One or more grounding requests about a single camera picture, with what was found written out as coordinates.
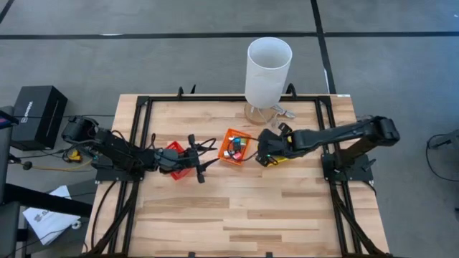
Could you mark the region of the yellow black connector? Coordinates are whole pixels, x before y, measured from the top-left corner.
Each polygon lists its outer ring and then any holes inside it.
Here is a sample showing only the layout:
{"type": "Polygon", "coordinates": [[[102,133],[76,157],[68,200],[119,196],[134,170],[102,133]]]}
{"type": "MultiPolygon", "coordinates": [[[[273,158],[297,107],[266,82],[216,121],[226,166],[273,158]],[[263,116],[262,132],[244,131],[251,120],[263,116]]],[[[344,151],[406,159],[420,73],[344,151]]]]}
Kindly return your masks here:
{"type": "Polygon", "coordinates": [[[82,155],[80,154],[80,151],[77,149],[69,150],[65,154],[65,160],[68,163],[80,163],[82,162],[82,155]]]}

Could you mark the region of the black side desk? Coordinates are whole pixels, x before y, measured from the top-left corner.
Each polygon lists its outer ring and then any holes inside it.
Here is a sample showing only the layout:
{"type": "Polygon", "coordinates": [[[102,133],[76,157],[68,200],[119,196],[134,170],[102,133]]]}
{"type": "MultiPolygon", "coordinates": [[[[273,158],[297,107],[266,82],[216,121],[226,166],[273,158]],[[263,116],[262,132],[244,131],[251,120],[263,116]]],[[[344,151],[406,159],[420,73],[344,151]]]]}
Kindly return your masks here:
{"type": "MultiPolygon", "coordinates": [[[[12,115],[13,107],[0,110],[12,115]]],[[[92,206],[6,182],[12,127],[0,129],[0,258],[13,257],[18,239],[19,207],[29,206],[89,217],[92,206]]]]}

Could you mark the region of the white paper sheets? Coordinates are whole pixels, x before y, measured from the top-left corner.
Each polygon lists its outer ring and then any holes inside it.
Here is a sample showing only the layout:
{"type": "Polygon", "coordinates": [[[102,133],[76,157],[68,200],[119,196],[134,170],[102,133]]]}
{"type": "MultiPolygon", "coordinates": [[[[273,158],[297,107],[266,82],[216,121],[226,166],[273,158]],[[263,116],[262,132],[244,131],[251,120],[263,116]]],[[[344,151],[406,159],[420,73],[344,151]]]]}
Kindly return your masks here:
{"type": "Polygon", "coordinates": [[[57,213],[45,209],[27,208],[22,214],[42,245],[49,245],[66,229],[79,229],[80,216],[57,213]]]}

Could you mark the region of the black aluminium table frame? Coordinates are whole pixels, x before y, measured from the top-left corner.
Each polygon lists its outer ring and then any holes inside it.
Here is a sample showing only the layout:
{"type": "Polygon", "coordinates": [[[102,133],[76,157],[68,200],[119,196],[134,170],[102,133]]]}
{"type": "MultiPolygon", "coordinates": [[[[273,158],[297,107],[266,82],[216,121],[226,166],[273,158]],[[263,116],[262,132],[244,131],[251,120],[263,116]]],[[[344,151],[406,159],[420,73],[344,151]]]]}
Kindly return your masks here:
{"type": "MultiPolygon", "coordinates": [[[[281,97],[295,112],[283,121],[294,130],[325,130],[356,122],[349,97],[281,97]]],[[[362,181],[327,181],[321,158],[356,139],[329,144],[276,166],[255,160],[262,126],[244,113],[245,96],[184,94],[121,95],[112,128],[140,148],[189,147],[216,140],[219,158],[229,128],[251,135],[241,166],[221,161],[193,168],[175,181],[158,171],[133,183],[102,183],[92,216],[94,252],[109,257],[150,258],[390,258],[374,192],[362,181]]]]}

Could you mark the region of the red plastic basket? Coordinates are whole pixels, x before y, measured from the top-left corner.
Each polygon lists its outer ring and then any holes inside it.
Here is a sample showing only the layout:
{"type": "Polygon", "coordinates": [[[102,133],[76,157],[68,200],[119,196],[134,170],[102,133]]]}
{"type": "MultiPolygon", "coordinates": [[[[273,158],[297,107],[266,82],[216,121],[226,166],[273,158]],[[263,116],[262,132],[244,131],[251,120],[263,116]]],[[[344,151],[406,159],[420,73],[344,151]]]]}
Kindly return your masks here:
{"type": "MultiPolygon", "coordinates": [[[[173,150],[177,151],[178,153],[183,153],[184,152],[184,149],[180,146],[180,144],[177,141],[172,142],[166,148],[167,149],[173,149],[173,150]]],[[[178,180],[182,179],[183,177],[187,176],[190,171],[191,171],[191,168],[184,168],[184,169],[182,169],[180,171],[171,172],[170,176],[175,181],[178,181],[178,180]]]]}

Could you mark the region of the orange plastic basket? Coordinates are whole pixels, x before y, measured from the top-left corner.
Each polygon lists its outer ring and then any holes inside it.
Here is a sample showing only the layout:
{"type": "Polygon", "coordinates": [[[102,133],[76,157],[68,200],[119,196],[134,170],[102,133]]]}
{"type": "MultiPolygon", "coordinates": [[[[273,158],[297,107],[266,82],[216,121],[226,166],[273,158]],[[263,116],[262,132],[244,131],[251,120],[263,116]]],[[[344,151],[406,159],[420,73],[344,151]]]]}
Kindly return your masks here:
{"type": "Polygon", "coordinates": [[[229,128],[227,130],[224,138],[223,138],[223,142],[222,142],[221,147],[219,149],[218,157],[220,158],[221,161],[226,161],[228,163],[241,166],[242,162],[245,159],[246,154],[248,152],[248,145],[250,144],[250,139],[251,139],[251,135],[249,135],[247,133],[243,133],[243,132],[235,130],[235,129],[229,128]],[[232,143],[232,141],[230,140],[231,138],[240,138],[240,140],[245,138],[245,139],[247,139],[247,146],[246,147],[242,147],[240,142],[239,143],[232,143]],[[228,151],[230,153],[230,157],[229,158],[225,158],[224,157],[224,155],[223,155],[224,151],[228,151]],[[237,152],[237,151],[240,151],[243,154],[243,159],[242,160],[235,160],[232,157],[233,153],[237,152]]]}

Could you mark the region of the yellow plastic basket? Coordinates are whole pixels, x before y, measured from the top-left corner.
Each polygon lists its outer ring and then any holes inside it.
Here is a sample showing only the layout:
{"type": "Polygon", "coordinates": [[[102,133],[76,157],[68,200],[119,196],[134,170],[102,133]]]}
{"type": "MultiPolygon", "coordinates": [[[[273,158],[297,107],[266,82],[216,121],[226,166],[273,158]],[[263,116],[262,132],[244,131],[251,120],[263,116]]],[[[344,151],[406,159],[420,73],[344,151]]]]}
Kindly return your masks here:
{"type": "Polygon", "coordinates": [[[279,165],[280,163],[287,161],[285,152],[289,150],[292,143],[291,137],[281,137],[279,135],[268,136],[264,140],[264,156],[268,162],[268,166],[279,165]]]}

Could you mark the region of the round wooden lamp base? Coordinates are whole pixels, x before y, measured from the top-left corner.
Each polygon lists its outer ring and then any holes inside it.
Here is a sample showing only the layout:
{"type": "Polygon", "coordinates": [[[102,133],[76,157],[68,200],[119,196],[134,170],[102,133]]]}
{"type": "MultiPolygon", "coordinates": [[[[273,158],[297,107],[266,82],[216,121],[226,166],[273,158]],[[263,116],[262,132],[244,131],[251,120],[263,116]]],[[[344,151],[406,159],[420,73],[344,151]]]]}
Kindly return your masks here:
{"type": "Polygon", "coordinates": [[[268,125],[277,112],[273,108],[258,108],[248,102],[244,109],[246,119],[254,125],[268,125]]]}

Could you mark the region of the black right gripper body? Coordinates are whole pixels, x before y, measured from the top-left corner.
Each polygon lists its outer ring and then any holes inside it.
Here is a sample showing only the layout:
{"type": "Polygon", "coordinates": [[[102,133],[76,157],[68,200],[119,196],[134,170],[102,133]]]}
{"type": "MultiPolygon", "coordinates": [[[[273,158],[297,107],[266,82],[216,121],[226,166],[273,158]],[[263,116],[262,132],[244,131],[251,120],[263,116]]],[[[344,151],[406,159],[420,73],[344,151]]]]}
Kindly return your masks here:
{"type": "Polygon", "coordinates": [[[257,155],[255,160],[262,166],[276,166],[289,159],[287,151],[291,142],[288,134],[293,130],[286,123],[281,123],[278,128],[280,134],[276,135],[269,129],[264,129],[257,137],[257,155]]]}

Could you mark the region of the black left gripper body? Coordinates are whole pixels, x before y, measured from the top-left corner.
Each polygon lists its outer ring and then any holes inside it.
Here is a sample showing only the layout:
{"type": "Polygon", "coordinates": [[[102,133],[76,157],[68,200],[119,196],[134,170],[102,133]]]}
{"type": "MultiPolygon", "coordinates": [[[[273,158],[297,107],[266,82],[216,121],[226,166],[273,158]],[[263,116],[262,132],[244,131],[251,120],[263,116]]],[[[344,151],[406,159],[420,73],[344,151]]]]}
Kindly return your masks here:
{"type": "Polygon", "coordinates": [[[198,182],[204,183],[204,167],[199,160],[198,145],[195,142],[194,134],[188,136],[188,141],[189,147],[181,153],[174,149],[158,148],[156,150],[156,164],[163,174],[195,168],[198,182]]]}

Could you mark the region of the dark blue device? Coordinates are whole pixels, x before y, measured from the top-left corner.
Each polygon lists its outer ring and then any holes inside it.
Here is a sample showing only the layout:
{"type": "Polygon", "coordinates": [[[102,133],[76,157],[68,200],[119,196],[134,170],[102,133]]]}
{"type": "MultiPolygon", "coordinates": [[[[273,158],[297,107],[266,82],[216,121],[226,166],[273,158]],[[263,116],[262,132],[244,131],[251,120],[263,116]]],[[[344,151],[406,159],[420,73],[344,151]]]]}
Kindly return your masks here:
{"type": "Polygon", "coordinates": [[[10,128],[18,125],[18,123],[19,121],[15,117],[3,110],[0,110],[0,129],[10,128]]]}

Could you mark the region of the black cardboard box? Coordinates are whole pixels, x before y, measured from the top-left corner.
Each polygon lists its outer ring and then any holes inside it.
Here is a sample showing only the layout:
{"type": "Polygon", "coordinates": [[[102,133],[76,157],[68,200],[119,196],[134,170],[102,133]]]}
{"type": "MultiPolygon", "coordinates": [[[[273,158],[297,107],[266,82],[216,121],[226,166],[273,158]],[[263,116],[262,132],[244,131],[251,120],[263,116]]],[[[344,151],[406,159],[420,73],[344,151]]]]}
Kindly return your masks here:
{"type": "Polygon", "coordinates": [[[67,98],[54,86],[23,86],[14,105],[11,146],[21,151],[53,149],[67,98]]]}

